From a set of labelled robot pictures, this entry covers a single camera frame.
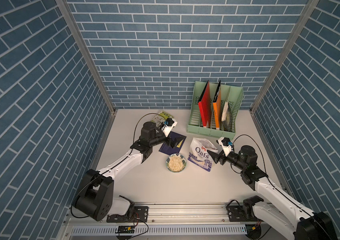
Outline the green leaf pattern bowl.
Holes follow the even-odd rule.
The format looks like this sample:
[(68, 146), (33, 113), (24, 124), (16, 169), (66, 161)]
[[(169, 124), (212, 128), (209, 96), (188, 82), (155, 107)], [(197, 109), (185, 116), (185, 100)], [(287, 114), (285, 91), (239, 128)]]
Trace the green leaf pattern bowl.
[(181, 154), (172, 154), (166, 160), (166, 167), (173, 173), (182, 172), (187, 165), (187, 159)]

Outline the white purple oats bag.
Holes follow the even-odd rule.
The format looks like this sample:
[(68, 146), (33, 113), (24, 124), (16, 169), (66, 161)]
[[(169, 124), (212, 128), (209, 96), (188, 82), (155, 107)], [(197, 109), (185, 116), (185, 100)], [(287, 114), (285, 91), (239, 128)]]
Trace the white purple oats bag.
[(218, 149), (208, 139), (193, 138), (190, 145), (188, 161), (210, 172), (214, 161), (208, 151), (217, 153)]

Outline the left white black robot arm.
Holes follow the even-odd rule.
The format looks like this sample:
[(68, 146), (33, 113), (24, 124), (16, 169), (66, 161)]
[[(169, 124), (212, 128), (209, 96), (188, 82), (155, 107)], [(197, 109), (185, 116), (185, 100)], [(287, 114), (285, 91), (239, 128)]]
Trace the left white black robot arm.
[(109, 215), (132, 219), (135, 216), (135, 202), (124, 196), (115, 197), (115, 184), (133, 168), (144, 163), (154, 146), (167, 144), (175, 148), (181, 139), (172, 139), (169, 134), (177, 124), (172, 118), (167, 118), (160, 127), (154, 122), (144, 123), (140, 137), (126, 154), (102, 169), (90, 169), (84, 174), (71, 208), (98, 222)]

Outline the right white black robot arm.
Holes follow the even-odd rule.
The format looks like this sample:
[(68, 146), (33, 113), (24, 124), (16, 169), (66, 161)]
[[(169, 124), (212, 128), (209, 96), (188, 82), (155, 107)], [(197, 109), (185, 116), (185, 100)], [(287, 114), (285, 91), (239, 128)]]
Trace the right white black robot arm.
[(217, 154), (209, 152), (214, 162), (230, 163), (240, 169), (243, 182), (257, 195), (243, 200), (246, 219), (257, 218), (288, 240), (335, 240), (333, 222), (324, 212), (316, 213), (278, 187), (257, 166), (258, 155), (253, 147), (242, 146), (238, 153), (230, 145)]

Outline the dark blue book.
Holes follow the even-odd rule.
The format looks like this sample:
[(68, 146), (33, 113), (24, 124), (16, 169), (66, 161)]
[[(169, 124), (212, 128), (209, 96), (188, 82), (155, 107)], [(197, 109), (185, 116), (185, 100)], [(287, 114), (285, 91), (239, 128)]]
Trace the dark blue book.
[(166, 155), (179, 154), (187, 137), (175, 132), (170, 132), (168, 136), (171, 138), (170, 144), (162, 144), (159, 152)]

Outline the green comic book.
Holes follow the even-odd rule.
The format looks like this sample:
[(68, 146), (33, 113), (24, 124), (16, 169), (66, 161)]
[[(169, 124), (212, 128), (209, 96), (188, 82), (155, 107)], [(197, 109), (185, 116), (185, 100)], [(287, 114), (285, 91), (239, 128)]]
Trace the green comic book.
[(174, 116), (162, 110), (158, 112), (157, 115), (154, 115), (154, 118), (151, 121), (156, 124), (157, 128), (159, 128), (168, 118), (174, 118)]

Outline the mint green file organizer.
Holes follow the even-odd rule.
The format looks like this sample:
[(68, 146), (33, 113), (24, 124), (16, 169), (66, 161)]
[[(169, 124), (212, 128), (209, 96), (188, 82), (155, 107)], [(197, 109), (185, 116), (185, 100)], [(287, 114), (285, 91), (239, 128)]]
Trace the mint green file organizer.
[(218, 83), (210, 83), (210, 103), (211, 103), (211, 123), (208, 128), (204, 128), (201, 120), (200, 110), (198, 106), (199, 97), (205, 87), (206, 82), (195, 82), (193, 102), (191, 108), (191, 114), (189, 119), (189, 124), (187, 127), (187, 132), (210, 136), (215, 138), (227, 137), (233, 139), (236, 134), (235, 121), (240, 109), (244, 91), (242, 87), (234, 87), (221, 84), (221, 119), (224, 104), (226, 101), (230, 104), (231, 117), (232, 117), (232, 131), (224, 131), (222, 122), (220, 124), (220, 129), (216, 130), (214, 109), (213, 109), (213, 99), (216, 92)]

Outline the red folder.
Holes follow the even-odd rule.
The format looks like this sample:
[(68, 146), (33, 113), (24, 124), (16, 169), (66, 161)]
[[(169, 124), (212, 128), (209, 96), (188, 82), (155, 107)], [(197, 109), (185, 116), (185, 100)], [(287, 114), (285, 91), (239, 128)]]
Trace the red folder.
[(210, 83), (206, 82), (205, 87), (199, 97), (198, 106), (204, 128), (208, 128), (211, 123), (211, 103), (210, 103)]

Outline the orange folder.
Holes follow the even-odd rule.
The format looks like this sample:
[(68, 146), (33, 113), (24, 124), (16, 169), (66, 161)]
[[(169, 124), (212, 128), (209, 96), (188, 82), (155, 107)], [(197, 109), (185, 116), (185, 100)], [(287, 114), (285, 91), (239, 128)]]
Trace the orange folder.
[(213, 109), (216, 130), (219, 130), (221, 124), (221, 82), (218, 83), (216, 88), (216, 92), (213, 99)]

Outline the small black electronics board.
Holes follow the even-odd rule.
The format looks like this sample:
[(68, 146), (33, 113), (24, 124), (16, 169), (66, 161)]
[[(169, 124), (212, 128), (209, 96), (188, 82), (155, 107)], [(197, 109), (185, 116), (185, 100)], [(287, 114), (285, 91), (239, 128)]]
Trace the small black electronics board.
[(117, 235), (120, 234), (133, 235), (135, 233), (135, 226), (118, 226), (115, 233)]

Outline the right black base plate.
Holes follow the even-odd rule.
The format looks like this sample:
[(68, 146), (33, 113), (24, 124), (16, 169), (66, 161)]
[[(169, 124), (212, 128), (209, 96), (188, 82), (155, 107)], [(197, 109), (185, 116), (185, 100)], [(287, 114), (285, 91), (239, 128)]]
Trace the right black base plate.
[(261, 222), (261, 219), (256, 217), (246, 217), (242, 207), (237, 205), (230, 205), (226, 207), (228, 218), (230, 222)]

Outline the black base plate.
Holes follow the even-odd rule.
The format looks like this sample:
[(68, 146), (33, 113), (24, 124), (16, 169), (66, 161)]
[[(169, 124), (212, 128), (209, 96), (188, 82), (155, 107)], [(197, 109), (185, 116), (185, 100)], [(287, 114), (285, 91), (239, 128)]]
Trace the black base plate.
[(134, 207), (131, 211), (132, 214), (129, 215), (108, 215), (106, 222), (107, 223), (136, 223), (137, 219), (143, 221), (144, 223), (147, 222), (148, 218), (148, 206), (138, 206)]
[(261, 219), (256, 217), (246, 217), (242, 207), (237, 205), (230, 205), (226, 207), (228, 218), (230, 222), (261, 222)]

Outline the aluminium mounting rail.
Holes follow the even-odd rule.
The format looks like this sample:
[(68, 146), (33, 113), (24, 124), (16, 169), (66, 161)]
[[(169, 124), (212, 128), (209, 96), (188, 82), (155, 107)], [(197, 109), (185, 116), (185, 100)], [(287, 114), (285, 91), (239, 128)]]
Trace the aluminium mounting rail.
[[(159, 224), (159, 225), (214, 225), (214, 224), (255, 224), (255, 222), (230, 222), (226, 207), (230, 206), (226, 204), (138, 204), (138, 206), (148, 206), (148, 218), (147, 222), (137, 219), (136, 223), (107, 223), (107, 216), (96, 221), (92, 218), (85, 218), (80, 215), (77, 210), (74, 214), (77, 217), (71, 215), (67, 216), (63, 222), (63, 226), (100, 226), (100, 225), (131, 225), (131, 224)], [(259, 214), (256, 218), (261, 219), (262, 222), (266, 221), (266, 214)]]

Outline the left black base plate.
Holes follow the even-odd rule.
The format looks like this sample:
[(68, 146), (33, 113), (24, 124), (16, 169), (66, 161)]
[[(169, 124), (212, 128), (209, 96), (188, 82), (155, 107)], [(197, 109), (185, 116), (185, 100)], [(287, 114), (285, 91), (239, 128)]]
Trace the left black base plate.
[(131, 211), (132, 214), (129, 215), (108, 215), (106, 222), (107, 223), (136, 223), (137, 219), (143, 221), (144, 223), (147, 222), (148, 218), (148, 206), (138, 206), (134, 207)]

